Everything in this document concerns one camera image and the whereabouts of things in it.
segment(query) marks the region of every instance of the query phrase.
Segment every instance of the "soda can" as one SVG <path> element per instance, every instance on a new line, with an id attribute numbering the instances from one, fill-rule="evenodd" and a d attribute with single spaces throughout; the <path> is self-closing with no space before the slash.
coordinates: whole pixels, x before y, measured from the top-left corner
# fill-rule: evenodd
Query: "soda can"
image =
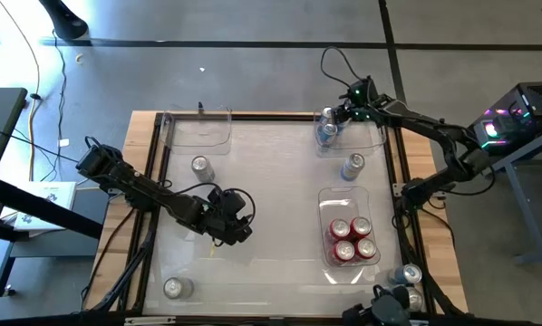
<path id="1" fill-rule="evenodd" d="M 317 139 L 322 146 L 332 145 L 335 141 L 337 127 L 334 124 L 328 123 L 317 127 Z"/>
<path id="2" fill-rule="evenodd" d="M 340 136 L 342 132 L 344 132 L 345 127 L 347 127 L 347 125 L 350 124 L 351 120 L 352 118 L 337 124 L 337 136 Z"/>
<path id="3" fill-rule="evenodd" d="M 419 312 L 422 310 L 424 305 L 424 297 L 418 289 L 413 287 L 406 287 L 408 290 L 408 301 L 410 302 L 410 307 L 408 308 L 409 312 Z"/>
<path id="4" fill-rule="evenodd" d="M 350 223 L 350 233 L 352 238 L 361 239 L 366 237 L 372 231 L 372 223 L 367 218 L 358 216 Z"/>
<path id="5" fill-rule="evenodd" d="M 325 238 L 330 244 L 346 239 L 349 234 L 350 225 L 341 218 L 330 222 L 329 227 L 325 230 Z"/>
<path id="6" fill-rule="evenodd" d="M 348 241 L 338 241 L 329 251 L 327 258 L 330 264 L 342 265 L 352 260 L 355 256 L 353 244 Z"/>
<path id="7" fill-rule="evenodd" d="M 197 176 L 198 181 L 213 182 L 215 180 L 215 171 L 207 158 L 203 156 L 193 158 L 190 167 L 192 168 L 192 172 Z"/>
<path id="8" fill-rule="evenodd" d="M 319 118 L 319 123 L 326 125 L 328 123 L 332 123 L 332 121 L 334 121 L 334 118 L 332 117 L 332 108 L 325 107 L 322 110 L 322 116 Z"/>
<path id="9" fill-rule="evenodd" d="M 360 175 L 360 172 L 362 172 L 364 165 L 365 159 L 363 159 L 362 154 L 353 153 L 347 158 L 340 169 L 342 179 L 345 181 L 354 181 Z"/>
<path id="10" fill-rule="evenodd" d="M 393 284 L 416 284 L 422 279 L 422 271 L 415 264 L 406 264 L 391 270 L 389 279 Z"/>
<path id="11" fill-rule="evenodd" d="M 378 248 L 376 244 L 367 238 L 355 242 L 355 254 L 362 259 L 370 259 L 376 255 Z"/>
<path id="12" fill-rule="evenodd" d="M 164 295 L 169 299 L 186 299 L 192 295 L 194 284 L 185 277 L 170 277 L 164 283 Z"/>

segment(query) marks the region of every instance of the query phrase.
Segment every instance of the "concrete floor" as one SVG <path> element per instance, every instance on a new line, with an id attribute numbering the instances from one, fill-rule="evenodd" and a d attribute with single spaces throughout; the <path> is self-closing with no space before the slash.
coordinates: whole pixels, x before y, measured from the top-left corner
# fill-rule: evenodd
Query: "concrete floor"
<path id="1" fill-rule="evenodd" d="M 377 0 L 108 0 L 64 1 L 90 26 L 90 37 L 118 40 L 290 41 L 382 43 Z M 49 36 L 52 26 L 33 3 L 4 0 L 30 36 Z M 542 0 L 389 0 L 397 43 L 542 44 Z M 33 91 L 33 60 L 0 8 L 0 86 Z M 34 120 L 36 143 L 55 148 L 61 62 L 51 46 L 34 47 L 45 98 Z M 344 91 L 319 71 L 321 49 L 63 47 L 68 84 L 63 154 L 79 158 L 83 136 L 121 147 L 133 110 L 207 108 L 315 110 L 337 103 Z M 346 50 L 360 74 L 394 95 L 386 50 Z M 82 54 L 82 63 L 75 56 Z M 411 108 L 468 125 L 517 82 L 542 81 L 542 52 L 398 51 L 403 88 Z M 337 56 L 326 70 L 351 81 Z M 27 132 L 27 112 L 17 124 Z M 27 178 L 28 147 L 12 141 L 0 167 L 10 182 Z M 435 148 L 435 158 L 440 158 Z M 36 155 L 36 177 L 49 170 Z M 81 179 L 62 163 L 58 179 Z M 466 189 L 482 187 L 484 180 Z M 481 205 L 491 209 L 481 211 Z M 530 239 L 508 181 L 499 176 L 482 197 L 450 197 L 460 272 L 471 312 L 483 317 L 542 322 L 542 264 L 519 267 L 512 256 Z M 0 262 L 6 248 L 0 242 Z M 487 268 L 480 269 L 481 263 Z M 92 260 L 26 259 L 10 279 L 22 295 L 0 298 L 0 318 L 68 313 L 79 304 Z"/>

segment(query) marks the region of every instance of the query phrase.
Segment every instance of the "clear plastic tray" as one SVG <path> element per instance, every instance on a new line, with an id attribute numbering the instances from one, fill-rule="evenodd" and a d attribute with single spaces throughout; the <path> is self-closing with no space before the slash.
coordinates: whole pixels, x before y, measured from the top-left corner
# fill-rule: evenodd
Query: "clear plastic tray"
<path id="1" fill-rule="evenodd" d="M 322 244 L 324 246 L 324 262 L 332 267 L 350 267 L 365 266 L 377 264 L 380 261 L 380 250 L 370 259 L 362 259 L 357 255 L 349 262 L 343 264 L 332 264 L 327 258 L 334 244 L 328 239 L 326 233 L 329 230 L 330 223 L 336 218 L 341 218 L 348 224 L 355 217 L 361 216 L 370 221 L 372 231 L 366 237 L 376 245 L 375 232 L 373 230 L 373 221 L 370 217 L 368 190 L 364 187 L 338 187 L 324 188 L 319 192 L 319 225 L 322 233 Z"/>
<path id="2" fill-rule="evenodd" d="M 231 149 L 231 110 L 164 111 L 160 140 L 173 154 L 224 155 Z"/>
<path id="3" fill-rule="evenodd" d="M 372 155 L 386 141 L 383 128 L 378 128 L 373 121 L 349 122 L 340 135 L 336 136 L 333 144 L 322 146 L 317 136 L 317 129 L 322 126 L 322 109 L 314 114 L 315 154 L 320 158 L 342 158 L 359 153 L 365 157 Z"/>

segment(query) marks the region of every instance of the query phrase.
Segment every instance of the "wooden table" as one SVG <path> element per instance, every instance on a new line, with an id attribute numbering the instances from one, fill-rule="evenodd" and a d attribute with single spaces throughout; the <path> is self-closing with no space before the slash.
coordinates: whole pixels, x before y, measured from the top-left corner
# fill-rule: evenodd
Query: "wooden table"
<path id="1" fill-rule="evenodd" d="M 124 142 L 124 148 L 122 154 L 124 160 L 134 166 L 139 171 L 144 171 L 146 161 L 150 149 L 150 138 L 154 128 L 156 111 L 134 111 L 131 116 L 130 126 L 128 133 L 126 134 L 126 140 Z M 288 113 L 288 112 L 234 112 L 233 114 L 294 114 L 300 115 L 301 113 Z M 396 146 L 396 138 L 390 133 L 390 142 L 392 148 L 392 158 L 394 160 L 395 174 L 398 180 L 402 180 L 402 174 L 400 171 L 400 161 L 398 150 Z M 436 172 L 434 162 L 432 160 L 432 153 L 430 142 L 428 139 L 419 136 L 408 130 L 402 131 L 403 143 L 406 150 L 409 169 L 411 177 L 427 177 Z M 160 158 L 162 156 L 162 148 L 159 146 L 157 157 L 154 163 L 154 169 L 152 178 L 158 178 Z M 430 207 L 428 204 L 425 206 L 432 213 L 446 219 L 444 210 L 437 210 Z M 108 208 L 108 214 L 104 222 L 104 228 L 102 237 L 98 245 L 98 253 L 96 255 L 96 262 L 103 247 L 106 245 L 108 237 L 115 230 L 116 225 L 128 214 L 129 208 L 126 206 L 122 198 L 116 199 L 111 202 Z M 150 220 L 150 214 L 145 216 L 144 227 L 140 241 L 146 234 L 146 227 Z M 424 244 L 424 251 L 426 254 L 426 260 L 428 262 L 429 270 L 437 281 L 442 290 L 450 297 L 452 302 L 461 310 L 467 311 L 467 304 L 462 290 L 462 284 L 460 282 L 459 267 L 457 264 L 454 249 L 452 248 L 452 240 L 450 238 L 450 232 L 439 221 L 433 217 L 428 216 L 426 213 L 419 213 L 419 220 L 421 225 L 422 241 Z M 99 302 L 104 294 L 108 292 L 113 284 L 116 282 L 118 276 L 122 273 L 127 260 L 128 248 L 131 241 L 132 229 L 134 226 L 134 219 L 129 220 L 124 227 L 118 232 L 110 247 L 108 253 L 105 255 L 98 273 L 95 275 L 90 295 L 86 301 L 85 307 L 91 308 L 97 302 Z M 138 283 L 140 280 L 140 266 L 137 272 L 132 277 L 130 295 L 128 299 L 127 308 L 130 309 L 134 304 L 136 292 L 138 290 Z"/>

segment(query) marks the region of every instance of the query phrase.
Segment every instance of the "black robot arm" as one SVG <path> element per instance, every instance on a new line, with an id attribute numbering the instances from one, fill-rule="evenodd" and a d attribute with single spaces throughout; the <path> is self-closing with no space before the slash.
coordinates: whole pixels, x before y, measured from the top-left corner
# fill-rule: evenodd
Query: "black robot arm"
<path id="1" fill-rule="evenodd" d="M 205 183 L 197 186 L 214 186 L 208 199 L 183 194 L 190 189 L 174 193 L 136 171 L 122 159 L 119 150 L 90 137 L 86 143 L 89 149 L 76 166 L 78 172 L 100 184 L 105 192 L 121 190 L 133 208 L 148 212 L 162 206 L 179 224 L 201 235 L 207 233 L 227 245 L 242 243 L 251 235 L 249 224 L 253 216 L 237 218 L 246 203 L 235 190 L 222 190 L 216 184 Z"/>
<path id="2" fill-rule="evenodd" d="M 489 166 L 489 156 L 472 131 L 413 112 L 405 103 L 378 94 L 369 76 L 350 85 L 340 99 L 345 99 L 344 104 L 332 110 L 335 123 L 372 120 L 378 127 L 402 127 L 438 142 L 442 148 L 447 167 L 425 179 L 414 178 L 402 188 L 402 206 L 406 210 L 423 205 L 437 191 L 452 190 L 454 182 L 472 180 Z M 459 157 L 457 143 L 466 148 Z"/>

